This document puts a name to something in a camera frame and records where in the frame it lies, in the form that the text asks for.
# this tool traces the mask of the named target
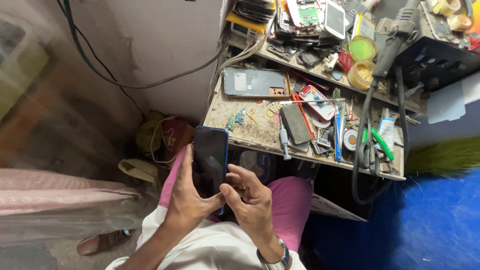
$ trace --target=knee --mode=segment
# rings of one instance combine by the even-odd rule
[[[288,176],[288,177],[283,177],[280,179],[277,179],[276,181],[273,181],[271,184],[268,185],[278,185],[279,187],[287,188],[288,190],[292,192],[300,192],[303,194],[312,194],[312,187],[310,187],[310,184],[308,183],[307,180],[297,177],[297,176]]]

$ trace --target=metal rod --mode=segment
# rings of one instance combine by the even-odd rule
[[[310,103],[310,102],[327,102],[327,101],[345,101],[344,98],[336,99],[322,99],[322,100],[301,100],[301,101],[281,101],[280,104],[292,104],[292,103]]]

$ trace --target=man's right hand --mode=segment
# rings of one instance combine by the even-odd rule
[[[273,230],[272,191],[253,172],[233,164],[229,164],[228,169],[229,184],[220,186],[225,201],[262,257],[269,263],[280,261],[284,249]]]

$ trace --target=brown shoe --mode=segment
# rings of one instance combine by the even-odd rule
[[[80,256],[88,256],[96,254],[102,250],[111,248],[125,242],[128,235],[124,231],[115,231],[112,233],[98,234],[82,240],[77,245],[77,253]]]

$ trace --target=pink fabric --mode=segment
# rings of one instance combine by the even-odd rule
[[[0,216],[97,206],[141,195],[122,183],[54,172],[0,169]]]
[[[165,180],[158,205],[168,208],[172,187],[177,178],[178,168],[185,156],[186,147],[178,154],[170,174]],[[284,177],[267,185],[272,190],[272,218],[275,233],[288,249],[298,252],[301,235],[310,213],[312,189],[306,180],[299,177]],[[210,215],[208,220],[220,222]]]

